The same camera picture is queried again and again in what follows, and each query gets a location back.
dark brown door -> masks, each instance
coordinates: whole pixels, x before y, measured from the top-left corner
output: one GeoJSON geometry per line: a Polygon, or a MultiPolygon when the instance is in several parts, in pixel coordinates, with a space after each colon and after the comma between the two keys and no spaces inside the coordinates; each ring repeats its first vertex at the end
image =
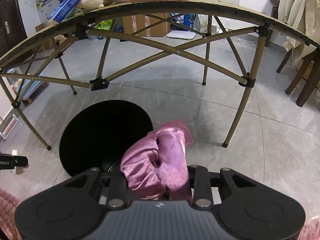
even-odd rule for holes
{"type": "MultiPolygon", "coordinates": [[[[26,38],[18,0],[0,0],[0,57],[26,38]]],[[[30,50],[12,63],[23,61],[31,55],[30,50]]]]}

wooden chair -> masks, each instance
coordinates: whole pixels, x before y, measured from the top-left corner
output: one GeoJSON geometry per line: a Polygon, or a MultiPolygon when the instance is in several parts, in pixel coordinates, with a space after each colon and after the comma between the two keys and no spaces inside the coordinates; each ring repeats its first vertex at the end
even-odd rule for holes
{"type": "MultiPolygon", "coordinates": [[[[283,61],[279,65],[277,72],[280,73],[283,69],[284,65],[287,63],[290,55],[292,54],[292,50],[290,50],[284,57],[283,61]]],[[[318,82],[320,81],[320,50],[316,49],[314,52],[306,55],[304,57],[303,63],[297,72],[296,76],[292,80],[291,84],[285,91],[287,95],[290,95],[292,90],[296,87],[299,83],[300,79],[303,77],[304,73],[306,72],[308,66],[310,65],[311,61],[314,61],[314,65],[310,72],[309,78],[304,85],[296,103],[299,107],[302,107],[304,103],[308,100],[310,95],[312,94],[313,90],[316,88],[318,82]]]]}

pink satin fabric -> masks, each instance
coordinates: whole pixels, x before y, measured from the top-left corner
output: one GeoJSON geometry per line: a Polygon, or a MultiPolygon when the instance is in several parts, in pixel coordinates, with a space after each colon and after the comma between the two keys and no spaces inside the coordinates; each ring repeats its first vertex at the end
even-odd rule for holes
{"type": "Polygon", "coordinates": [[[192,143],[183,120],[167,122],[124,154],[120,170],[129,188],[142,199],[161,197],[169,191],[170,200],[192,201],[185,146],[192,143]]]}

trash can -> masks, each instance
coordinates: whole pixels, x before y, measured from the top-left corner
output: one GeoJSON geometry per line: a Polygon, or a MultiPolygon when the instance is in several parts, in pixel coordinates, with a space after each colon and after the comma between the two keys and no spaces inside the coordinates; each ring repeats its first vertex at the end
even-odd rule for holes
{"type": "Polygon", "coordinates": [[[70,176],[92,167],[108,171],[152,130],[149,115],[134,103],[96,103],[77,114],[64,130],[59,146],[62,166],[70,176]]]}

screw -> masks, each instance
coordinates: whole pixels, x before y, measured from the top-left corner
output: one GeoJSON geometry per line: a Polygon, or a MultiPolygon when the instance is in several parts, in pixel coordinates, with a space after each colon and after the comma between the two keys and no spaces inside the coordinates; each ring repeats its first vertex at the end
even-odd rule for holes
{"type": "Polygon", "coordinates": [[[196,205],[198,207],[208,207],[211,205],[211,201],[209,199],[206,198],[200,198],[196,201],[196,205]]]}
{"type": "Polygon", "coordinates": [[[118,198],[114,198],[109,200],[108,205],[110,207],[121,207],[124,204],[123,200],[118,199],[118,198]]]}

